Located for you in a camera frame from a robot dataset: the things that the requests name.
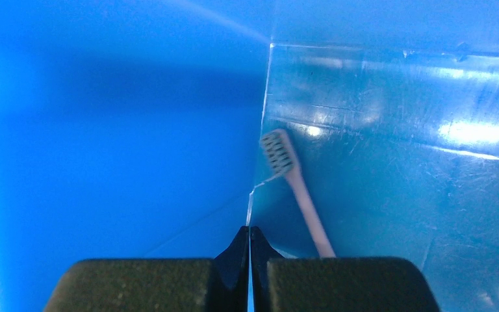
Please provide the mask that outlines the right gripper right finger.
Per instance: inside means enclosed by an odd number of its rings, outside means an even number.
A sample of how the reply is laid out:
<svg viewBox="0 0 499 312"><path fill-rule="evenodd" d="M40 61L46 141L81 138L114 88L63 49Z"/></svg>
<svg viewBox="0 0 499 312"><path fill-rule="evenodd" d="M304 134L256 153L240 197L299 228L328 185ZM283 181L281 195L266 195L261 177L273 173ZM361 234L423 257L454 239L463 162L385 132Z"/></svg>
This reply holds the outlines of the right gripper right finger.
<svg viewBox="0 0 499 312"><path fill-rule="evenodd" d="M399 257L288 259L249 230L256 311L439 311L421 271Z"/></svg>

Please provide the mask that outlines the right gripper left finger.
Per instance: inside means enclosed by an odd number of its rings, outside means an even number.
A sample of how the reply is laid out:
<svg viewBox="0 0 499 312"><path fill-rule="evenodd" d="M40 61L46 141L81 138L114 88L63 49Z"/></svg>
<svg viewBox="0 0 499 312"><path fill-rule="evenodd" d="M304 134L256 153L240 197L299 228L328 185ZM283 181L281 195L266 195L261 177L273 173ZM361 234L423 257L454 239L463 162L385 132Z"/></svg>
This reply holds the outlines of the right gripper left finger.
<svg viewBox="0 0 499 312"><path fill-rule="evenodd" d="M59 279L45 311L246 311L250 229L215 258L87 259Z"/></svg>

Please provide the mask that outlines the blue plastic bin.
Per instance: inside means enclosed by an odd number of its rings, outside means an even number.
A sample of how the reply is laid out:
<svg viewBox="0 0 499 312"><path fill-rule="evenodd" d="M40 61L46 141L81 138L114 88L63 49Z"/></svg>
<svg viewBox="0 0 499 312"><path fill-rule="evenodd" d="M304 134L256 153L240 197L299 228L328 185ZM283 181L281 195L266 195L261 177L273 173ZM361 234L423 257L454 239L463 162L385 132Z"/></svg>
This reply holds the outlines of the blue plastic bin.
<svg viewBox="0 0 499 312"><path fill-rule="evenodd" d="M499 1L0 1L0 311L246 224L316 256L277 128L339 257L499 311Z"/></svg>

